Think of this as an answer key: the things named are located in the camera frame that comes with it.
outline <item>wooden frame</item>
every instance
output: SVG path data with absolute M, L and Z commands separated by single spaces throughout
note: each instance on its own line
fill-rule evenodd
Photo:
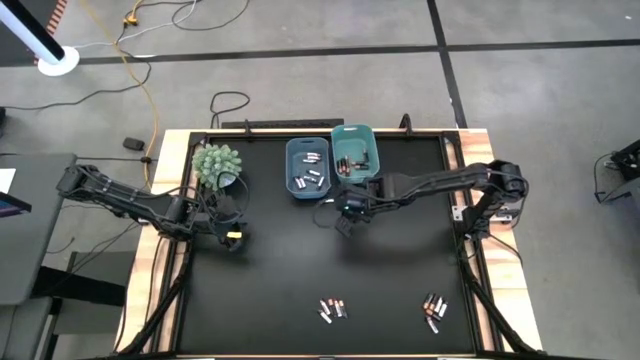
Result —
M 331 129 L 256 129 L 253 133 L 327 133 Z M 376 129 L 376 131 L 385 132 L 404 132 L 404 129 Z M 493 151 L 489 141 L 489 135 L 485 129 L 414 129 L 414 132 L 451 132 L 457 131 L 461 141 L 461 147 L 465 164 L 476 162 L 489 163 L 493 157 Z M 167 130 L 165 132 L 162 148 L 160 150 L 160 158 L 155 172 L 152 186 L 153 193 L 161 193 L 173 189 L 181 185 L 182 174 L 186 161 L 186 154 L 189 147 L 189 138 L 192 132 L 198 133 L 219 133 L 219 134 L 242 134 L 243 129 L 230 130 L 212 130 L 212 129 L 194 129 L 194 130 Z M 449 163 L 452 168 L 457 166 L 453 151 L 447 151 Z M 191 178 L 190 184 L 195 184 L 195 179 Z M 472 191 L 474 202 L 477 201 L 482 194 Z M 456 194 L 456 198 L 462 200 L 462 194 Z M 509 226 L 491 225 L 491 233 L 516 247 L 513 232 Z M 167 255 L 169 242 L 162 240 L 159 245 L 158 259 L 155 269 L 152 269 L 156 246 L 158 246 L 160 238 L 152 227 L 145 227 L 140 235 L 140 242 L 136 258 L 133 264 L 131 279 L 127 291 L 127 309 L 126 309 L 126 325 L 123 329 L 122 341 L 120 349 L 126 347 L 140 331 L 144 325 L 146 318 L 150 315 L 157 305 L 158 295 L 162 287 L 162 279 L 167 263 Z M 518 332 L 521 338 L 530 346 L 541 349 L 540 337 L 536 326 L 533 309 L 529 300 L 527 284 L 524 273 L 518 259 L 507 249 L 502 247 L 495 241 L 490 239 L 482 243 L 485 254 L 486 265 L 489 272 L 489 280 L 494 297 L 494 302 L 500 309 L 504 317 L 511 326 Z M 177 271 L 182 263 L 183 251 L 179 248 L 177 251 L 174 268 L 172 269 L 172 279 L 177 275 Z M 472 263 L 474 272 L 477 272 L 477 263 Z M 165 321 L 160 329 L 159 351 L 167 351 L 170 348 L 171 328 L 174 324 L 177 301 L 173 304 L 165 315 Z M 480 330 L 484 348 L 493 350 L 493 342 L 487 314 L 476 299 L 476 308 L 480 322 Z

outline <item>green plant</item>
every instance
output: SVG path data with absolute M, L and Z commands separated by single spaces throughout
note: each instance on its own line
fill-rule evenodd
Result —
M 235 180 L 242 171 L 242 159 L 238 157 L 237 150 L 231 150 L 228 145 L 209 145 L 193 154 L 192 165 L 196 176 L 204 186 L 218 190 L 219 181 L 221 187 Z

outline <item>white lamp base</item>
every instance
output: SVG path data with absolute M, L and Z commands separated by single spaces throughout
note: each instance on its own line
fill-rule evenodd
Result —
M 80 62 L 78 50 L 69 46 L 63 46 L 62 49 L 64 49 L 64 58 L 62 61 L 52 65 L 40 59 L 38 60 L 38 70 L 47 76 L 60 76 L 73 70 L 78 65 L 78 62 Z

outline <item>black table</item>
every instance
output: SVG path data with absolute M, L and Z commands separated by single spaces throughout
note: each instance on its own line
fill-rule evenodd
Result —
M 446 168 L 437 136 L 376 136 L 381 172 L 418 175 Z M 238 257 L 217 251 L 212 239 L 196 239 L 174 334 L 178 353 L 472 353 L 469 300 L 455 257 L 448 196 L 418 199 L 410 208 L 379 215 L 344 239 L 314 226 L 315 201 L 295 200 L 284 187 L 285 145 L 293 137 L 249 142 L 226 135 L 218 142 L 243 157 L 252 241 Z M 236 185 L 229 191 L 242 198 L 242 186 Z M 319 214 L 324 223 L 332 218 L 327 210 Z M 449 300 L 439 335 L 431 333 L 421 310 L 430 291 Z M 316 310 L 327 297 L 343 299 L 351 318 L 326 324 Z
M 0 156 L 0 168 L 16 169 L 9 194 L 32 206 L 0 218 L 0 305 L 43 296 L 123 305 L 123 286 L 41 266 L 62 205 L 56 185 L 75 161 L 72 154 Z

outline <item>gray carpet floor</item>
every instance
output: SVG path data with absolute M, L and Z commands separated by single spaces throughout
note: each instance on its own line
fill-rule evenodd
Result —
M 133 2 L 89 0 L 114 35 Z M 203 1 L 184 24 L 220 24 L 243 4 Z M 449 44 L 640 38 L 635 1 L 439 0 L 437 5 Z M 166 23 L 174 9 L 142 10 L 140 27 Z M 105 41 L 77 0 L 69 1 L 55 37 L 66 45 Z M 223 29 L 194 33 L 164 27 L 123 47 L 163 55 L 398 44 L 435 44 L 426 1 L 252 0 L 246 13 Z M 80 53 L 114 55 L 107 46 Z M 488 128 L 496 156 L 520 164 L 531 181 L 515 232 L 542 343 L 552 354 L 637 358 L 640 212 L 625 199 L 597 204 L 592 167 L 598 156 L 640 138 L 639 55 L 639 47 L 451 55 L 469 126 Z M 143 65 L 134 67 L 143 74 Z M 131 80 L 122 65 L 113 64 L 82 65 L 61 78 L 45 78 L 33 67 L 0 68 L 0 83 L 11 89 L 0 92 L 0 104 L 36 106 Z M 154 63 L 149 89 L 161 113 L 159 143 L 166 129 L 207 127 L 211 96 L 225 90 L 246 92 L 252 101 L 222 121 L 340 117 L 395 127 L 406 112 L 416 127 L 456 126 L 437 53 Z M 220 107 L 234 101 L 225 99 Z M 123 138 L 148 140 L 151 124 L 139 90 L 100 95 L 73 107 L 9 111 L 0 152 L 134 157 L 138 154 L 122 148 Z M 139 163 L 96 164 L 131 185 L 144 182 Z M 598 174 L 605 189 L 621 181 L 608 170 Z M 70 251 L 89 251 L 127 224 L 100 210 L 65 209 L 51 249 L 73 236 L 77 240 L 45 263 L 65 268 Z M 138 233 L 132 231 L 112 250 L 135 250 Z M 112 343 L 108 334 L 69 337 L 61 339 L 57 356 L 104 355 Z

